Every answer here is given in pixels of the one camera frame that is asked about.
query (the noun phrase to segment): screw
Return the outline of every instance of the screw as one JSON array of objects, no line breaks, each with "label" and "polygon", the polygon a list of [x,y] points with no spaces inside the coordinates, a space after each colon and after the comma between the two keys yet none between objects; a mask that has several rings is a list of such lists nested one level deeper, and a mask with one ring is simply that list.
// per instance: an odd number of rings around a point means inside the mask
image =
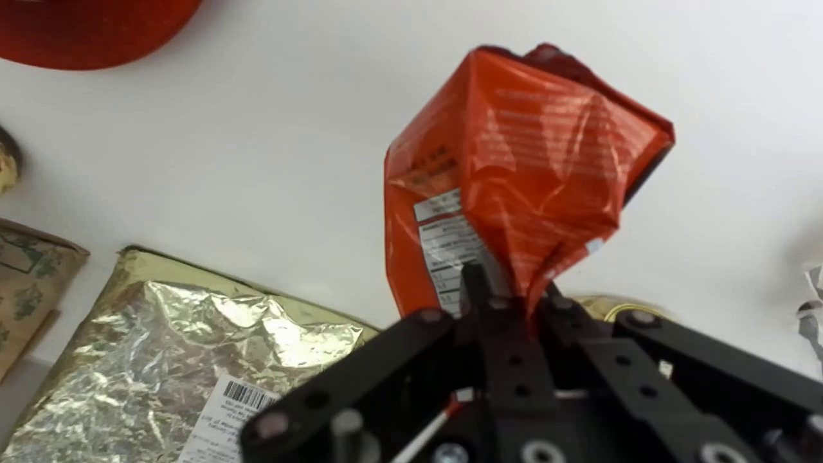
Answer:
[{"label": "screw", "polygon": [[565,454],[547,439],[530,439],[520,450],[521,463],[565,463]]},{"label": "screw", "polygon": [[469,450],[458,442],[443,442],[434,447],[433,463],[469,463]]},{"label": "screw", "polygon": [[748,463],[736,447],[725,442],[704,442],[696,456],[699,463]]},{"label": "screw", "polygon": [[636,325],[642,325],[642,328],[650,328],[650,325],[656,325],[658,319],[653,317],[653,315],[649,315],[649,312],[631,312],[631,317],[633,317],[633,322]]},{"label": "screw", "polygon": [[271,412],[258,420],[255,425],[259,439],[272,439],[289,432],[289,414],[285,412]]},{"label": "screw", "polygon": [[419,319],[426,325],[440,325],[443,322],[443,312],[429,308],[429,312],[419,312]]}]

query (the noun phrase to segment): white background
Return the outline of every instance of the white background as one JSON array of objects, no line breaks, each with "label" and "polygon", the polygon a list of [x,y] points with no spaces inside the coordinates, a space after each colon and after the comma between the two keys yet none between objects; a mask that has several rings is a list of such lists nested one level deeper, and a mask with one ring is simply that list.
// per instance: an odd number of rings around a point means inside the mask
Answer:
[{"label": "white background", "polygon": [[0,217],[93,257],[0,387],[11,420],[116,252],[154,248],[374,325],[388,142],[479,43],[554,42],[677,123],[618,240],[563,277],[818,376],[795,335],[823,254],[823,3],[205,0],[157,55],[103,72],[0,63],[25,177]]}]

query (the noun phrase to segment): red snack bag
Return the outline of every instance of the red snack bag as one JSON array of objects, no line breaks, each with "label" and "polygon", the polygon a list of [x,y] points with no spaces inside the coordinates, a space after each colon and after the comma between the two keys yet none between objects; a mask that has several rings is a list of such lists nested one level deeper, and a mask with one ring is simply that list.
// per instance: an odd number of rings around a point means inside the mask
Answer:
[{"label": "red snack bag", "polygon": [[555,46],[470,51],[385,154],[385,272],[402,315],[460,308],[493,254],[532,298],[619,226],[673,144],[660,117]]}]

